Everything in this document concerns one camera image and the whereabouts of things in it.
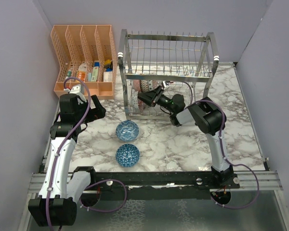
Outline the red geometric bowl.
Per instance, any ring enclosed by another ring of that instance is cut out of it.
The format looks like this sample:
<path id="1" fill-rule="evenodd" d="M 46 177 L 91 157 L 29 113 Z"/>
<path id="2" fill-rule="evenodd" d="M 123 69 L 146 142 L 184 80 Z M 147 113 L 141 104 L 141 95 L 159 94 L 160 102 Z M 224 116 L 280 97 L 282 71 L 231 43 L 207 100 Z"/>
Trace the red geometric bowl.
<path id="1" fill-rule="evenodd" d="M 133 113 L 142 113 L 144 111 L 144 102 L 138 99 L 138 91 L 131 94 L 130 106 Z"/>

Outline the brown patterned bowl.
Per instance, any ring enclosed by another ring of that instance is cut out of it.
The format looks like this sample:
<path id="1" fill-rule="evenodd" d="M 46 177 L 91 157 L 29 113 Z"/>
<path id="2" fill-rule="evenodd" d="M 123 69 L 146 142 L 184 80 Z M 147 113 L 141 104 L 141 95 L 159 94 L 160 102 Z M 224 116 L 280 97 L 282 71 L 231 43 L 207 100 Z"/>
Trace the brown patterned bowl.
<path id="1" fill-rule="evenodd" d="M 147 80 L 140 80 L 140 89 L 141 89 L 141 92 L 149 91 L 149 84 Z"/>

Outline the pink circle pattern bowl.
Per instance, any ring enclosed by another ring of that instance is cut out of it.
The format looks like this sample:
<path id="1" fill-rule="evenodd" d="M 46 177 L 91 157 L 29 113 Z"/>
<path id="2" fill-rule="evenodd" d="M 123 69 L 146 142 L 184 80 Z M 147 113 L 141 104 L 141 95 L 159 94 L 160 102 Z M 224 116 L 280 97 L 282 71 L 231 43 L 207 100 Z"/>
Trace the pink circle pattern bowl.
<path id="1" fill-rule="evenodd" d="M 148 81 L 148 90 L 149 91 L 154 90 L 155 88 L 157 88 L 157 86 L 158 86 L 158 82 L 156 80 L 149 80 Z"/>

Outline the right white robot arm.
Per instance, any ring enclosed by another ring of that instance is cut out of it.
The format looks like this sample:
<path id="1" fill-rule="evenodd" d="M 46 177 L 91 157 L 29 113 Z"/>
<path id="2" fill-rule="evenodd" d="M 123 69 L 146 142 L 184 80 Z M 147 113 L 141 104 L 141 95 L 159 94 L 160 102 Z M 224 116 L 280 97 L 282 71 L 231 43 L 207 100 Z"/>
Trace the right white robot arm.
<path id="1" fill-rule="evenodd" d="M 182 95 L 175 94 L 169 98 L 164 95 L 161 86 L 149 92 L 138 93 L 138 99 L 150 107 L 159 105 L 168 110 L 170 121 L 176 127 L 194 122 L 206 135 L 209 143 L 212 159 L 212 184 L 216 188 L 223 188 L 228 184 L 229 179 L 234 176 L 234 171 L 227 160 L 228 155 L 225 147 L 226 116 L 217 104 L 205 97 L 186 106 Z"/>

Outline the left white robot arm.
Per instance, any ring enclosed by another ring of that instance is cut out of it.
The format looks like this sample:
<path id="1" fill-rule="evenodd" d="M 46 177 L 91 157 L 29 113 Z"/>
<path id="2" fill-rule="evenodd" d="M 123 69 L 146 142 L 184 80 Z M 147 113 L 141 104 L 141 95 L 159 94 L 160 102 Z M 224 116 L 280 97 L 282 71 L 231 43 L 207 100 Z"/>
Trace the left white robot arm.
<path id="1" fill-rule="evenodd" d="M 77 202 L 83 191 L 96 186 L 93 167 L 78 167 L 68 178 L 72 153 L 81 125 L 105 117 L 106 110 L 96 95 L 86 99 L 81 94 L 60 96 L 60 112 L 50 128 L 51 147 L 49 167 L 36 199 L 28 203 L 28 210 L 40 227 L 71 226 L 77 215 Z"/>

